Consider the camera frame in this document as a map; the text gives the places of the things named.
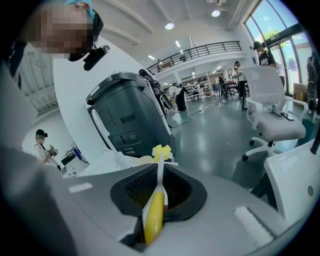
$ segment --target chair base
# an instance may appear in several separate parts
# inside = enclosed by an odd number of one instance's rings
[[[266,142],[261,138],[257,138],[257,137],[252,137],[252,139],[250,140],[250,145],[253,145],[255,142],[260,143],[262,146],[254,148],[252,150],[247,151],[243,156],[242,159],[244,161],[248,160],[248,157],[257,153],[257,152],[267,152],[268,153],[268,157],[272,157],[276,154],[280,154],[280,152],[275,149],[275,143],[273,141],[271,142]]]

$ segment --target black pants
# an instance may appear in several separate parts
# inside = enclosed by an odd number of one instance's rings
[[[319,106],[319,104],[320,104],[320,82],[318,82],[316,84],[316,92],[317,92],[317,99],[318,99],[318,106],[316,108],[316,114],[320,115],[320,106]],[[315,105],[316,105],[316,100],[309,100],[309,109],[310,110],[313,111],[315,108]]]
[[[246,81],[239,81],[238,82],[238,86],[239,86],[239,97],[244,97],[247,96],[247,92],[246,92]]]
[[[185,103],[185,92],[181,90],[180,93],[176,96],[176,105],[178,106],[178,111],[185,111],[187,109]]]

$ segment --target ceiling light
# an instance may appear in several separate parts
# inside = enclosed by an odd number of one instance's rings
[[[218,17],[220,15],[220,11],[219,10],[214,10],[212,13],[211,13],[212,17]]]
[[[166,29],[166,30],[171,30],[171,29],[174,28],[174,26],[175,26],[175,24],[169,22],[167,25],[165,25],[165,29]]]

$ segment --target chair wheel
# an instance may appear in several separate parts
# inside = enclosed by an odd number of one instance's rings
[[[247,156],[246,154],[242,155],[242,160],[243,160],[243,161],[247,161],[248,158],[249,158],[249,156]]]

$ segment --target railing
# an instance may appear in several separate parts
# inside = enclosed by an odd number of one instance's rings
[[[234,51],[241,51],[239,41],[227,41],[206,44],[174,54],[168,58],[161,60],[161,62],[158,62],[148,67],[147,70],[151,72],[153,75],[155,75],[163,70],[171,68],[182,62],[187,62],[207,55]]]

